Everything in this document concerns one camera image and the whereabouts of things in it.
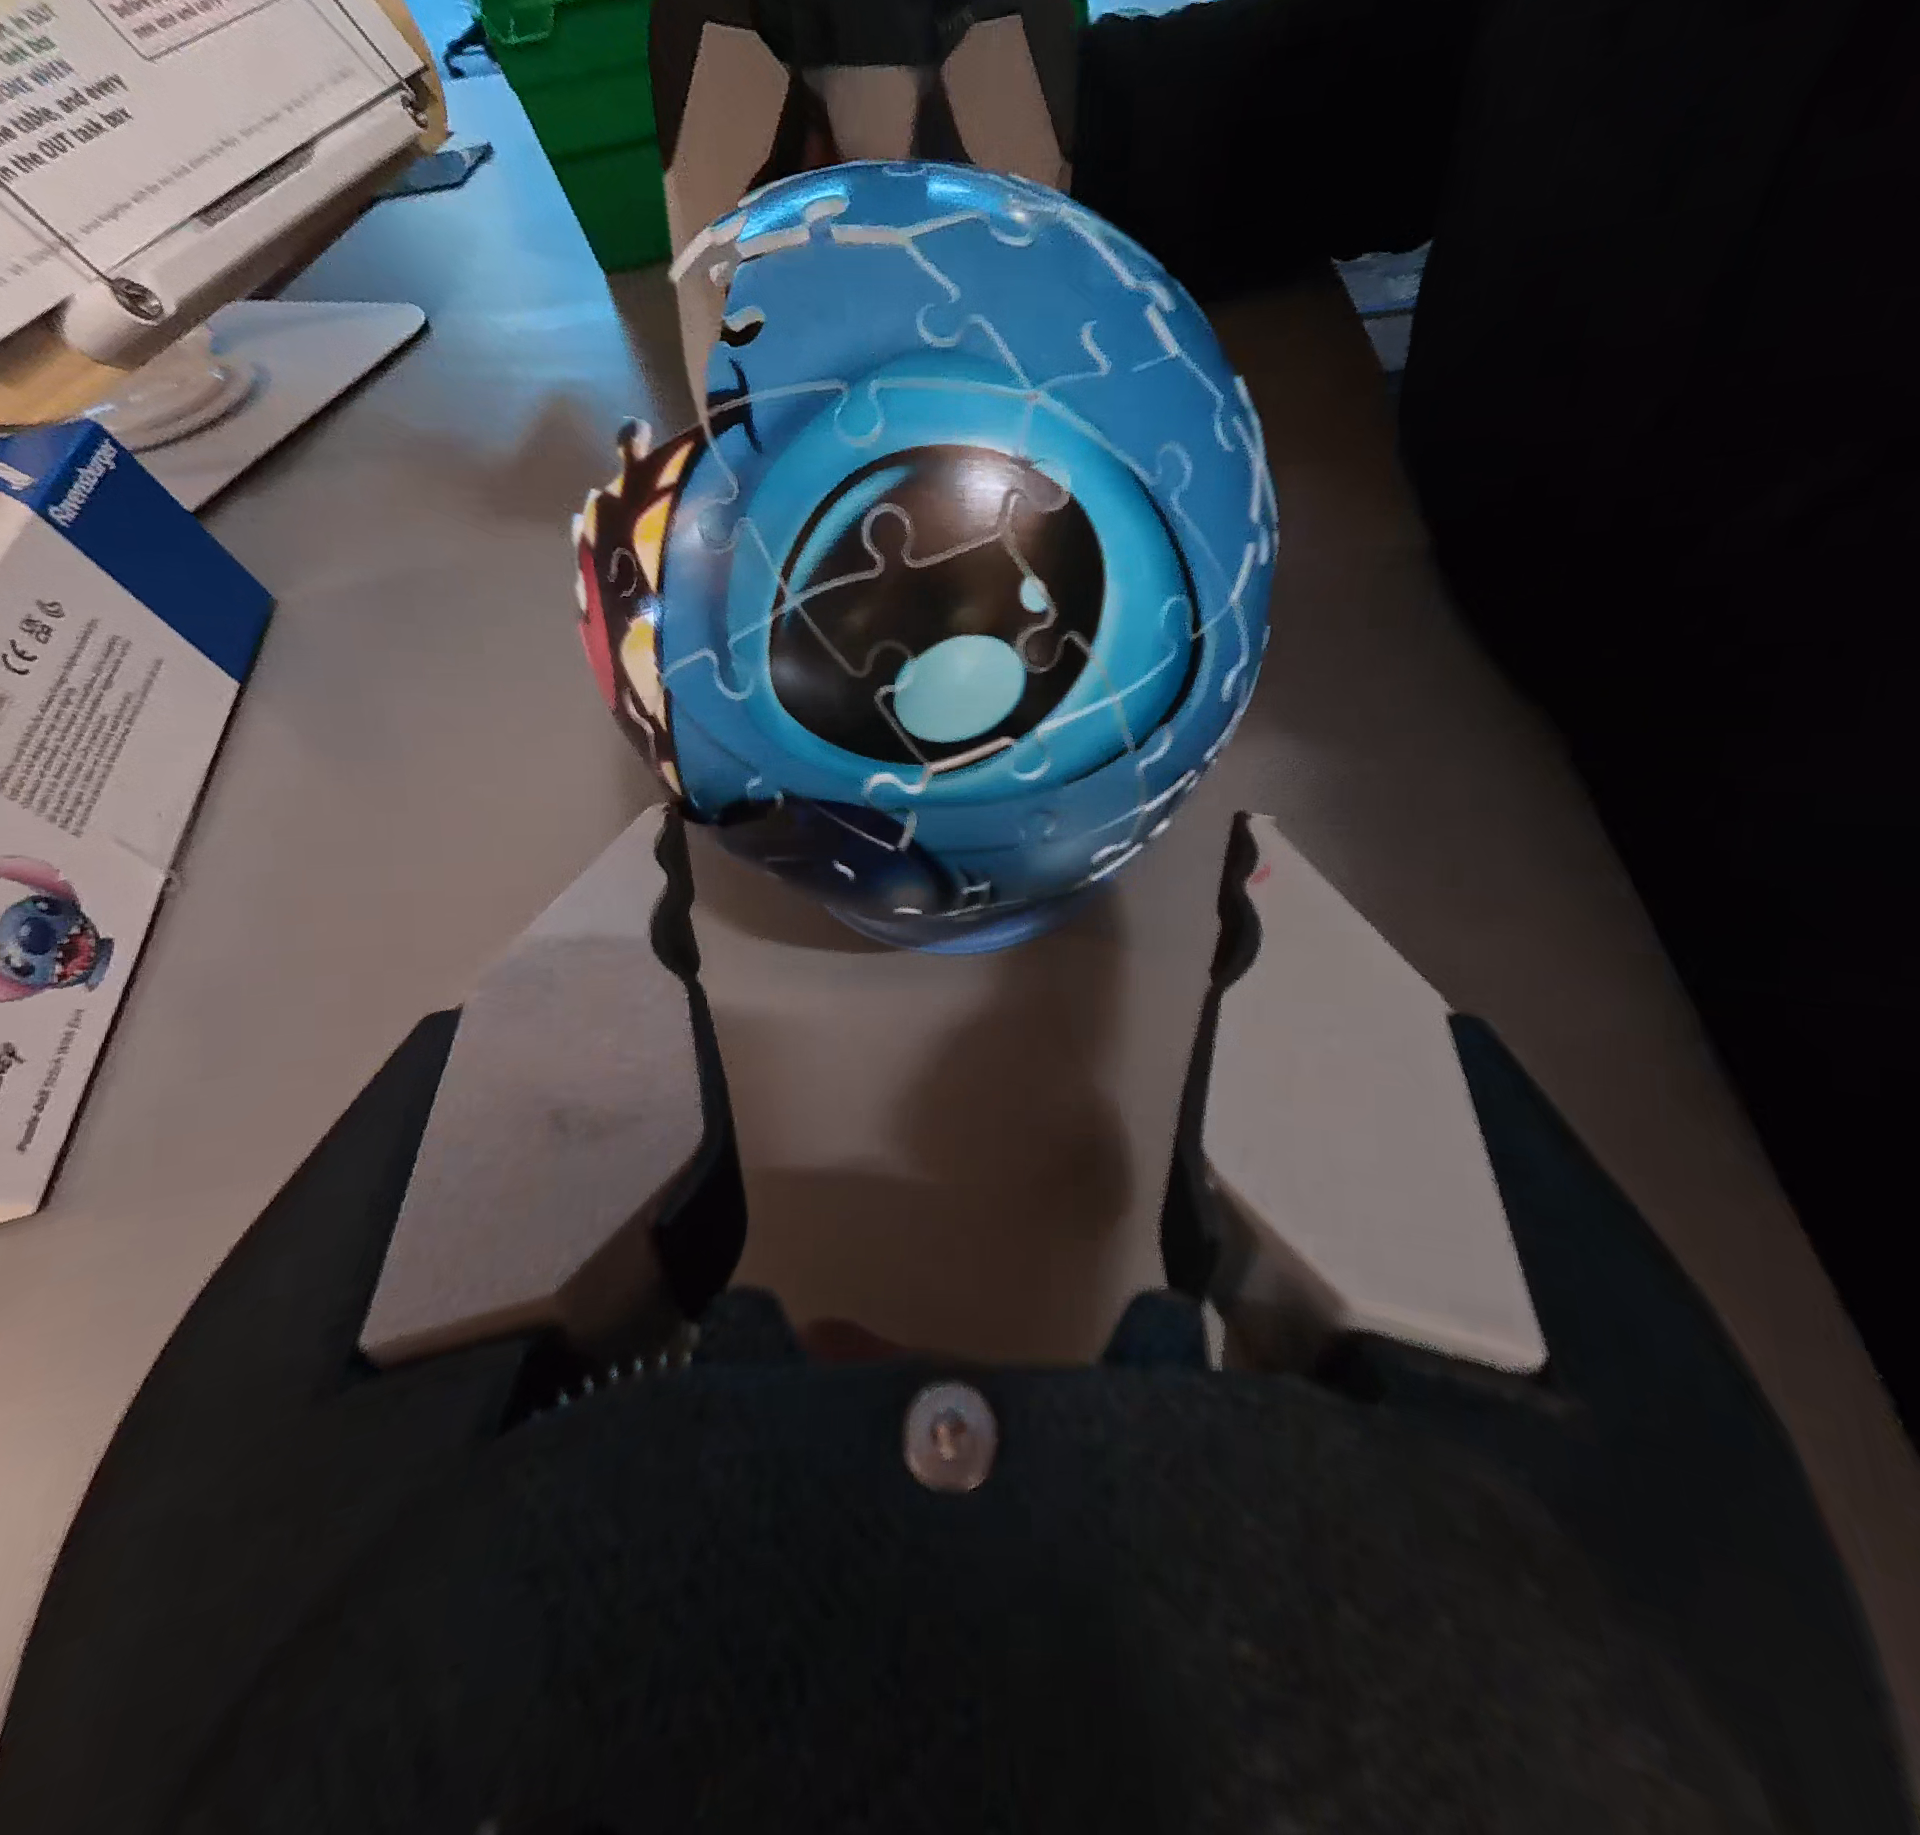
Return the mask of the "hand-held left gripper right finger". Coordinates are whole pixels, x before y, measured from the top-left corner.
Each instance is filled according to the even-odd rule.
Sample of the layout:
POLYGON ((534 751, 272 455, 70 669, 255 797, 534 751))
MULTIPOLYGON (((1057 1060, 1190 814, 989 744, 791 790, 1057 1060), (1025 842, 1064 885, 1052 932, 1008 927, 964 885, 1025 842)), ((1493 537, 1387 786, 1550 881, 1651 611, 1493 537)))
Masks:
POLYGON ((1167 1279, 1251 1366, 1347 1342, 1548 1369, 1444 996, 1237 814, 1164 1208, 1167 1279))

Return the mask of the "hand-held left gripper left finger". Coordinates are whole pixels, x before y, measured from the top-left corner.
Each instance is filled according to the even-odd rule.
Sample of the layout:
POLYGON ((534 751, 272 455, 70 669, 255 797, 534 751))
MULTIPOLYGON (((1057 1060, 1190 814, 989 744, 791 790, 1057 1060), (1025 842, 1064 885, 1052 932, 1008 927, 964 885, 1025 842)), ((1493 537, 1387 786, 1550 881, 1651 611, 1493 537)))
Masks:
POLYGON ((744 1185, 684 818, 654 806, 461 1007, 361 1348, 656 1353, 728 1286, 744 1185))

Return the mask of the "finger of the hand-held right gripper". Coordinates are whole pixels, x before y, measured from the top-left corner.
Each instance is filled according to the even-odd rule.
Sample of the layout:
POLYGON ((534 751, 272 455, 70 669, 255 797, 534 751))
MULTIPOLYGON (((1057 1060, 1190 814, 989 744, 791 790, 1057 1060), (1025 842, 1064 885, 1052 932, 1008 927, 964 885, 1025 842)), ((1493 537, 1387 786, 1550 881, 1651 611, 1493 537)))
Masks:
POLYGON ((961 146, 972 169, 1073 190, 1076 30, 975 23, 961 40, 961 146))
POLYGON ((775 158, 791 75, 752 28, 691 28, 666 40, 666 220, 671 259, 761 185, 775 158))

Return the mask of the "blue puzzle ball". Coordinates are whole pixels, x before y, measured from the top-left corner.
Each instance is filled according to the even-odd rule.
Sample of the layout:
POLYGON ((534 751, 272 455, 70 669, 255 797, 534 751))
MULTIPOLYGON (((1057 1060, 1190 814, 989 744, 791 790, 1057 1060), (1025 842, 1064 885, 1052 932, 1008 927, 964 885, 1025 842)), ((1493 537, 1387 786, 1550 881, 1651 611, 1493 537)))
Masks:
POLYGON ((629 425, 576 623, 684 821, 822 903, 1090 896, 1232 739, 1276 500, 1212 321, 1139 241, 981 169, 751 192, 698 419, 629 425))

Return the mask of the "blue ball stand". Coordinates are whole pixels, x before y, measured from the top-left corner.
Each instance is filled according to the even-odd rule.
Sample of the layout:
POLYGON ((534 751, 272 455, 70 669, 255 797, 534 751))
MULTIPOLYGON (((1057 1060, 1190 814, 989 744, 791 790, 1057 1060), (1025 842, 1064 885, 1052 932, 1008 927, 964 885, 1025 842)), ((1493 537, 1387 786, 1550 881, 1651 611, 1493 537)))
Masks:
POLYGON ((857 937, 901 952, 989 955, 1054 933, 1082 909, 1076 896, 1001 896, 989 883, 929 895, 927 909, 895 895, 828 895, 825 912, 857 937))

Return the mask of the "printed puzzle box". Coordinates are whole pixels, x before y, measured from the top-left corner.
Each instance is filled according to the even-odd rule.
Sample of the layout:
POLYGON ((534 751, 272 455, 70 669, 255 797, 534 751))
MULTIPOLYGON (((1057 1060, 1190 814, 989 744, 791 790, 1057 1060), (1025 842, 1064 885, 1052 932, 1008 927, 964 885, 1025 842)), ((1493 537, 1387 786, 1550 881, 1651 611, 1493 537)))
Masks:
POLYGON ((36 1213, 276 599, 94 421, 3 444, 3 1222, 36 1213))

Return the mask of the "green plastic crate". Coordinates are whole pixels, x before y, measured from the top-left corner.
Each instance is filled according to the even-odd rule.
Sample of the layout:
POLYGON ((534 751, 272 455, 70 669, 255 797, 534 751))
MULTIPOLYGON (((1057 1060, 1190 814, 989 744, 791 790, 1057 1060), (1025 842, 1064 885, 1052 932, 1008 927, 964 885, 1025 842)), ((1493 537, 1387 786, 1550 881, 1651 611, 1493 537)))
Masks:
MULTIPOLYGON (((672 241, 648 75, 654 0, 471 3, 595 260, 606 274, 666 264, 672 241)), ((839 160, 930 158, 900 152, 918 96, 905 70, 836 86, 825 108, 796 93, 806 109, 783 121, 761 185, 795 174, 811 148, 839 160)))

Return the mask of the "printed instruction sheet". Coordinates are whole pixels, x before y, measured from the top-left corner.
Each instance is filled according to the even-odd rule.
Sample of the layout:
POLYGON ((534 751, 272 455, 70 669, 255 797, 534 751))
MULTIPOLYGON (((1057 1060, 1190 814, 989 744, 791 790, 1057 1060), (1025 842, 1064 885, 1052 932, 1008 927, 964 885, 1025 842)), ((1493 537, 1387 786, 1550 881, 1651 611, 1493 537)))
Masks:
POLYGON ((398 0, 3 0, 6 260, 110 274, 427 70, 398 0))

